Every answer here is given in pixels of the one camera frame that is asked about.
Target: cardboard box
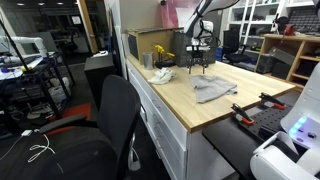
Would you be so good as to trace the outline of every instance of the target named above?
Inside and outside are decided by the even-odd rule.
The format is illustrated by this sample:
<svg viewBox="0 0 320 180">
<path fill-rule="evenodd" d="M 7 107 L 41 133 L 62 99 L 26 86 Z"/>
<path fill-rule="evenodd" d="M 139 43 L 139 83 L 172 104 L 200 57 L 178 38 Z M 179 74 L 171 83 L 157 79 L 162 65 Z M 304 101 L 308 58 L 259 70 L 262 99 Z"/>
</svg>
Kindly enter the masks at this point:
<svg viewBox="0 0 320 180">
<path fill-rule="evenodd" d="M 172 52 L 173 31 L 176 29 L 148 28 L 128 30 L 128 43 L 130 53 L 143 64 L 143 53 L 153 52 L 153 60 L 158 61 L 158 51 L 155 45 L 164 48 L 162 54 L 165 59 L 166 53 Z"/>
</svg>

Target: gray cloth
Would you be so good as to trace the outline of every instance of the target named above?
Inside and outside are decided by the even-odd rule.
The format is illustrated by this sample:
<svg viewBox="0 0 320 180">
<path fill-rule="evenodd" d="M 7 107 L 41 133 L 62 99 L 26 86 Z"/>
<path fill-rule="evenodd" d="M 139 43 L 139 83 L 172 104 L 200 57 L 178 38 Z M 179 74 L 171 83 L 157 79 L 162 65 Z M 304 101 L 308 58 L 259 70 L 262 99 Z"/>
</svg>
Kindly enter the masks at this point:
<svg viewBox="0 0 320 180">
<path fill-rule="evenodd" d="M 197 102 L 205 103 L 224 94 L 237 93 L 237 85 L 218 76 L 197 75 L 190 77 L 196 91 Z"/>
</svg>

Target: chair backrest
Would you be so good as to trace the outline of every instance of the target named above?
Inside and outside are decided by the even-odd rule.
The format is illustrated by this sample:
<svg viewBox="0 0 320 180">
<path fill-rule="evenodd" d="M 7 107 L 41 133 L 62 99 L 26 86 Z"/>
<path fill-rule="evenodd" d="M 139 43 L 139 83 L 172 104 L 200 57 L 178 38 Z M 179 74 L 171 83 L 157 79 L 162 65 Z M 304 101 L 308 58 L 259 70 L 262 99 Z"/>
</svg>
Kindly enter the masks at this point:
<svg viewBox="0 0 320 180">
<path fill-rule="evenodd" d="M 129 81 L 115 75 L 106 77 L 97 124 L 117 153 L 118 179 L 122 179 L 127 168 L 129 144 L 140 117 L 140 108 L 140 97 Z"/>
<path fill-rule="evenodd" d="M 238 30 L 223 31 L 223 54 L 235 53 L 238 51 L 239 46 Z"/>
</svg>

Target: black office chair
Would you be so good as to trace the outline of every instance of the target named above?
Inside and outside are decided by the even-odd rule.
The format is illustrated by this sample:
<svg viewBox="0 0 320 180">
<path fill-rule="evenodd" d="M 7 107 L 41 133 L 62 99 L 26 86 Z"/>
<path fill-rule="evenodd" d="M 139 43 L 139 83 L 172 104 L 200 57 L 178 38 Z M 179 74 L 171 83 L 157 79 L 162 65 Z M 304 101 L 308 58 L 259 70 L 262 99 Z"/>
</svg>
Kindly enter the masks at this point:
<svg viewBox="0 0 320 180">
<path fill-rule="evenodd" d="M 246 45 L 241 45 L 242 51 L 241 54 L 234 54 L 239 50 L 239 31 L 228 30 L 223 31 L 223 49 L 222 54 L 229 61 L 229 64 L 233 65 L 234 63 L 239 63 L 243 61 L 250 60 L 251 58 L 243 54 L 246 50 Z"/>
<path fill-rule="evenodd" d="M 76 115 L 40 128 L 40 134 L 48 134 L 61 127 L 76 126 L 48 134 L 49 147 L 55 154 L 47 149 L 31 163 L 28 159 L 42 149 L 30 151 L 29 148 L 37 144 L 46 146 L 47 141 L 39 133 L 21 138 L 0 160 L 0 179 L 123 179 L 140 107 L 139 95 L 128 81 L 108 76 L 103 84 L 97 122 Z M 12 138 L 0 143 L 0 158 L 15 141 Z"/>
</svg>

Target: black clamp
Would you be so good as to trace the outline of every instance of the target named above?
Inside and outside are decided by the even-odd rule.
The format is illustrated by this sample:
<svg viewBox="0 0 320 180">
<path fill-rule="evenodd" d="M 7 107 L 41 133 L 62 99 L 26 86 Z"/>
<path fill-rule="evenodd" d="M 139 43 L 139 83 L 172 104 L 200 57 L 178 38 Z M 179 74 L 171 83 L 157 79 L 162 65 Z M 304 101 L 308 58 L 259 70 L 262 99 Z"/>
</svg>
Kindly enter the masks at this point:
<svg viewBox="0 0 320 180">
<path fill-rule="evenodd" d="M 261 95 L 259 96 L 259 98 L 261 98 L 261 103 L 262 104 L 264 104 L 266 102 L 271 102 L 271 103 L 273 103 L 273 106 L 275 108 L 278 108 L 278 109 L 281 109 L 281 110 L 286 109 L 286 105 L 283 102 L 281 102 L 278 99 L 270 96 L 267 93 L 262 92 Z"/>
<path fill-rule="evenodd" d="M 246 125 L 253 125 L 254 120 L 249 117 L 249 115 L 236 103 L 232 104 L 231 109 L 233 109 L 237 114 L 241 115 L 242 118 L 240 122 L 242 121 Z"/>
</svg>

